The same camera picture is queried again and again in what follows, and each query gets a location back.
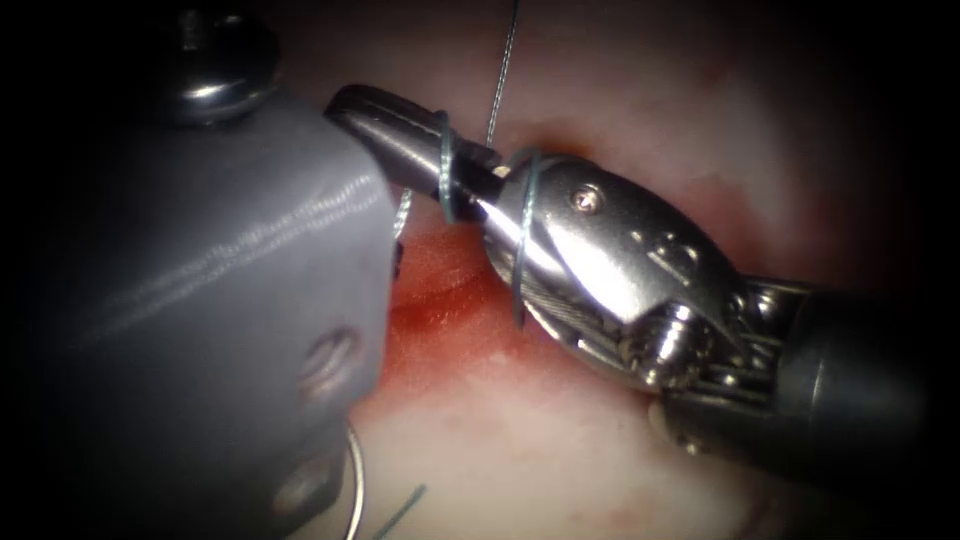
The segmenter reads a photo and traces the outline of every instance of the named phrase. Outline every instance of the metal screw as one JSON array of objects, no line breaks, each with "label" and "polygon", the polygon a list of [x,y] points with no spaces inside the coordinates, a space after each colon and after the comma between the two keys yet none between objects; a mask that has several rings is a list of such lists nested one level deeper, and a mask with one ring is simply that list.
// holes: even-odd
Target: metal screw
[{"label": "metal screw", "polygon": [[359,353],[360,337],[353,330],[339,328],[321,338],[300,369],[300,397],[314,401],[340,388]]},{"label": "metal screw", "polygon": [[603,207],[603,197],[593,186],[582,186],[570,196],[570,204],[577,212],[590,216]]},{"label": "metal screw", "polygon": [[322,457],[298,467],[273,497],[274,513],[286,516],[296,512],[330,481],[330,469],[330,460]]}]

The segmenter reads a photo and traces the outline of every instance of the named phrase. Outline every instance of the blue suture thread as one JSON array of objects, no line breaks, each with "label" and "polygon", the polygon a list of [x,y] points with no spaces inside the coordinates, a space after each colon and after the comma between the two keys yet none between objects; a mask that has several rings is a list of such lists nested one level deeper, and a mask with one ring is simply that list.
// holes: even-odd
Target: blue suture thread
[{"label": "blue suture thread", "polygon": [[530,174],[527,175],[527,187],[523,194],[520,240],[517,242],[517,253],[513,258],[513,270],[510,276],[510,289],[513,292],[513,321],[519,328],[523,327],[523,295],[520,285],[523,281],[523,267],[526,263],[527,239],[530,237],[533,226],[533,209],[536,204],[537,191],[540,189],[540,149],[525,148],[514,154],[509,161],[512,169],[527,155],[530,155]]},{"label": "blue suture thread", "polygon": [[390,534],[390,531],[397,526],[397,523],[400,523],[400,520],[403,519],[403,516],[405,516],[407,512],[409,512],[410,509],[413,508],[413,505],[417,504],[420,501],[420,499],[423,497],[423,494],[426,492],[427,492],[426,484],[420,484],[419,486],[417,486],[417,488],[413,490],[413,493],[410,494],[410,497],[407,499],[407,502],[403,503],[403,506],[401,506],[400,509],[397,510],[397,513],[394,514],[392,518],[390,518],[389,520],[387,520],[386,523],[383,524],[383,527],[380,527],[380,530],[373,535],[372,540],[383,540],[384,538],[386,538],[386,536]]},{"label": "blue suture thread", "polygon": [[450,200],[450,165],[453,162],[453,133],[446,111],[437,111],[440,119],[440,207],[447,223],[453,223],[453,203]]},{"label": "blue suture thread", "polygon": [[493,130],[497,125],[497,112],[503,98],[503,87],[507,82],[507,67],[510,65],[510,53],[517,35],[517,13],[520,0],[513,0],[513,13],[510,15],[510,30],[507,31],[507,44],[503,48],[503,60],[500,62],[500,77],[497,79],[497,91],[493,94],[493,106],[490,108],[490,121],[487,123],[487,148],[493,148]]}]

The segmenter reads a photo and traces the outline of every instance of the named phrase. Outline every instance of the metal jaw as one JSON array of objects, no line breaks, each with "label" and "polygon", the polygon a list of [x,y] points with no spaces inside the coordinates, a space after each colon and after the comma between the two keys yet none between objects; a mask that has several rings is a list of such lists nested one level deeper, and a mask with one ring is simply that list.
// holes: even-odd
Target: metal jaw
[{"label": "metal jaw", "polygon": [[[528,173],[513,169],[488,211],[487,251],[504,280],[516,232],[503,224],[519,221]],[[521,291],[552,337],[641,390],[768,398],[779,349],[769,284],[741,276],[667,202],[593,163],[545,157],[540,182]]]}]

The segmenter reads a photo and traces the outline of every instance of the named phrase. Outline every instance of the silver metal bolt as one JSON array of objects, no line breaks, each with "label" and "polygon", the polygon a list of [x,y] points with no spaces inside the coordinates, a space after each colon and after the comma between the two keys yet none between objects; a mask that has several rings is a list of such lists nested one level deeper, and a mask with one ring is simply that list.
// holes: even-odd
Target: silver metal bolt
[{"label": "silver metal bolt", "polygon": [[351,366],[356,364],[360,349],[360,336],[348,328],[339,328],[321,338],[300,369],[300,397],[314,401],[340,388]]},{"label": "silver metal bolt", "polygon": [[603,197],[593,186],[583,186],[570,196],[570,204],[577,212],[589,216],[603,207]]}]

